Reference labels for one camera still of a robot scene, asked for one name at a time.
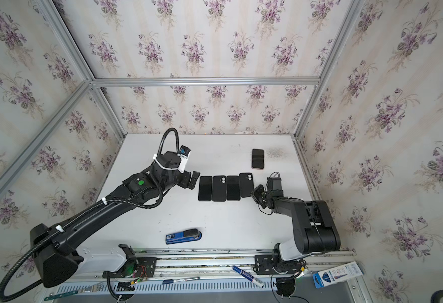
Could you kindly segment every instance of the smartphone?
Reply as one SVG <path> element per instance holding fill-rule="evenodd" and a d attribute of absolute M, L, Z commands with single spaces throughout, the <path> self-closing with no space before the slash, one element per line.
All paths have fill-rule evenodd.
<path fill-rule="evenodd" d="M 226 201 L 226 177 L 224 175 L 213 176 L 211 199 L 215 202 Z"/>
<path fill-rule="evenodd" d="M 210 175 L 203 175 L 200 177 L 199 183 L 198 201 L 211 201 L 213 177 Z"/>
<path fill-rule="evenodd" d="M 264 169 L 264 150 L 252 149 L 252 168 Z"/>
<path fill-rule="evenodd" d="M 226 199 L 228 201 L 240 201 L 240 182 L 237 175 L 226 177 Z"/>
<path fill-rule="evenodd" d="M 250 197 L 254 190 L 254 176 L 251 173 L 241 173 L 240 177 L 240 197 Z"/>

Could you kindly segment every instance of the floral wallpaper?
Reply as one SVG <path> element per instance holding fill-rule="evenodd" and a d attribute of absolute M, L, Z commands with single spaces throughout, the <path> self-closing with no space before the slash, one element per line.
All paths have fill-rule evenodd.
<path fill-rule="evenodd" d="M 317 102 L 300 142 L 343 249 L 374 301 L 429 301 L 443 289 L 443 1 L 364 3 Z"/>
<path fill-rule="evenodd" d="M 53 225 L 95 202 L 119 146 L 113 130 L 87 94 L 31 159 L 0 200 L 0 281 L 30 248 L 29 231 Z M 17 291 L 39 279 L 28 259 L 7 287 Z M 16 299 L 38 300 L 41 286 Z"/>
<path fill-rule="evenodd" d="M 176 127 L 184 134 L 292 134 L 313 89 L 215 85 L 103 91 L 128 133 L 161 133 Z"/>
<path fill-rule="evenodd" d="M 54 1 L 98 78 L 318 76 L 350 2 Z"/>
<path fill-rule="evenodd" d="M 0 1 L 0 175 L 81 80 L 35 1 Z"/>

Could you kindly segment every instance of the blue stapler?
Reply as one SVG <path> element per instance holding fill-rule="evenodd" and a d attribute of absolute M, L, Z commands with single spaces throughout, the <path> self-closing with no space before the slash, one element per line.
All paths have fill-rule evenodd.
<path fill-rule="evenodd" d="M 166 244 L 198 241 L 199 239 L 201 239 L 201 232 L 198 229 L 193 228 L 179 233 L 166 235 Z"/>

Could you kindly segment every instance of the white table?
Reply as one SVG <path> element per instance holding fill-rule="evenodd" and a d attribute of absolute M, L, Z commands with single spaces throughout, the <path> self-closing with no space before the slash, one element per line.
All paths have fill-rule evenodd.
<path fill-rule="evenodd" d="M 148 167 L 158 150 L 161 135 L 127 135 L 102 188 L 108 195 L 123 180 Z M 311 200 L 304 174 L 290 136 L 279 135 L 180 135 L 179 144 L 191 149 L 186 170 L 201 175 L 252 173 L 254 185 L 265 186 L 272 172 L 279 172 L 285 196 Z M 251 168 L 252 149 L 265 151 L 265 169 Z M 163 153 L 176 151 L 171 133 Z M 84 242 L 88 247 L 127 244 L 136 249 L 272 249 L 293 235 L 290 217 L 264 215 L 251 197 L 240 201 L 198 201 L 194 190 L 172 188 L 154 209 L 134 209 L 118 217 Z M 165 235 L 198 228 L 199 241 L 166 245 Z"/>

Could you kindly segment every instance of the blue marker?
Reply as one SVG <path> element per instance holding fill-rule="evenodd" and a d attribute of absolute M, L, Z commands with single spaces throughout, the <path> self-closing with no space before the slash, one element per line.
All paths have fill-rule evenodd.
<path fill-rule="evenodd" d="M 232 269 L 236 272 L 238 272 L 240 275 L 242 275 L 243 277 L 245 277 L 247 280 L 251 281 L 252 283 L 254 283 L 255 285 L 259 286 L 259 287 L 264 287 L 264 282 L 260 281 L 259 279 L 255 278 L 254 276 L 252 276 L 251 274 L 249 274 L 248 272 L 241 270 L 240 268 L 238 268 L 237 266 L 233 265 Z"/>

